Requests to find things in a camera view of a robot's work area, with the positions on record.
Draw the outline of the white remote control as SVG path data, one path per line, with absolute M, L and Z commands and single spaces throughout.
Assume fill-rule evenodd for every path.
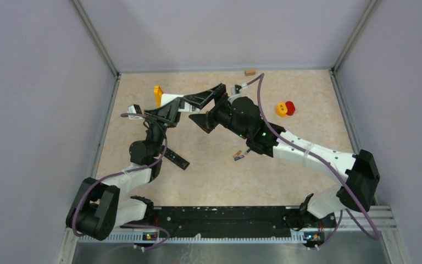
M 176 103 L 178 105 L 179 112 L 186 112 L 186 113 L 193 113 L 197 114 L 200 113 L 200 109 L 191 105 L 190 103 L 184 101 L 183 95 L 174 94 L 174 93 L 164 93 L 160 97 L 160 107 L 166 106 L 170 103 Z

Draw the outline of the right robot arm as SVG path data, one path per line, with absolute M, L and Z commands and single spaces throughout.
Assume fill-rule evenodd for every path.
M 228 96 L 224 84 L 185 95 L 183 100 L 198 109 L 214 102 L 214 107 L 206 113 L 189 116 L 206 133 L 221 125 L 245 139 L 247 147 L 255 153 L 298 162 L 337 182 L 336 187 L 307 196 L 300 212 L 304 225 L 314 227 L 323 217 L 345 208 L 357 212 L 370 210 L 380 180 L 371 152 L 340 152 L 302 139 L 269 123 L 264 119 L 261 107 L 249 97 L 242 94 Z

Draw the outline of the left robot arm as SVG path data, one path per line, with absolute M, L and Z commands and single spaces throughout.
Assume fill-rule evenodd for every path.
M 168 149 L 166 131 L 179 121 L 181 106 L 182 98 L 177 97 L 153 110 L 141 112 L 135 105 L 134 111 L 121 114 L 123 118 L 142 120 L 146 138 L 130 145 L 131 164 L 127 168 L 100 179 L 82 181 L 66 217 L 66 225 L 75 236 L 104 240 L 115 227 L 129 222 L 135 221 L 140 227 L 153 223 L 149 200 L 132 197 L 120 202 L 120 198 L 159 175 Z

